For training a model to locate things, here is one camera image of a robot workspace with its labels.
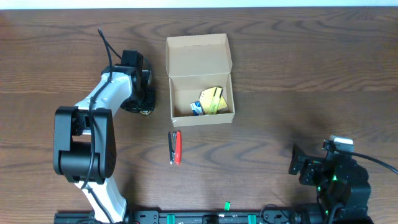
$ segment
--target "green object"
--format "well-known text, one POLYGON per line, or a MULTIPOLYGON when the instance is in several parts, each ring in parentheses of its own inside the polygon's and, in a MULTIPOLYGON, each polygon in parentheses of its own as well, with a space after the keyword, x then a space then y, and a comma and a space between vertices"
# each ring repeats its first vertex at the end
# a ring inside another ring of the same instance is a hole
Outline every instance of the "green object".
POLYGON ((175 215, 167 215, 167 224, 175 224, 175 215))
POLYGON ((225 202, 224 210, 229 211, 230 207, 231 207, 231 202, 225 202))
POLYGON ((257 223, 256 215, 248 215, 248 220, 249 220, 249 224, 256 224, 257 223))

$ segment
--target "wood grain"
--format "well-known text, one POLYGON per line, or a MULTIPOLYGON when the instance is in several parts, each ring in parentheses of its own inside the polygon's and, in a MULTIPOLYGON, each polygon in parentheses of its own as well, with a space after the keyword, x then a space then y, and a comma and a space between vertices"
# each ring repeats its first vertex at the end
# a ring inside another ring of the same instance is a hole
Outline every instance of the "wood grain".
MULTIPOLYGON (((121 52, 153 64, 156 111, 118 111, 115 179, 134 205, 163 210, 258 209, 315 201, 287 174, 291 147, 323 155, 330 134, 398 166, 398 9, 112 9, 0 12, 0 223, 51 223, 91 210, 52 169, 53 116, 98 83, 107 65, 102 27, 121 52), (233 124, 181 128, 183 167, 170 167, 172 129, 165 38, 227 33, 233 124)), ((397 223, 398 178, 362 159, 369 214, 397 223)))

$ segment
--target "cardboard box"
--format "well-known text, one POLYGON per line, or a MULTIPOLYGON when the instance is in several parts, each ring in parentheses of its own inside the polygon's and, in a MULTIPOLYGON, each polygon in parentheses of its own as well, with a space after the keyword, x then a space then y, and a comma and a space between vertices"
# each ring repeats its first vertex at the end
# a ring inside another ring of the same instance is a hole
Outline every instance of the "cardboard box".
POLYGON ((166 71, 171 119, 175 127, 231 123, 235 107, 231 83, 231 52, 226 34, 168 37, 166 71), (228 107, 213 115, 194 116, 190 103, 211 87, 222 87, 228 107))

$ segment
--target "box lid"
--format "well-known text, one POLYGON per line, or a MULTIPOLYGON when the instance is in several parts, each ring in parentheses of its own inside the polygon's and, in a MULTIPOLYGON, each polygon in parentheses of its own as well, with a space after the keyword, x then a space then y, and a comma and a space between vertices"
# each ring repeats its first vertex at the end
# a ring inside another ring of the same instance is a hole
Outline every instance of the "box lid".
POLYGON ((166 71, 169 77, 230 73, 231 69, 226 34, 167 38, 166 71))

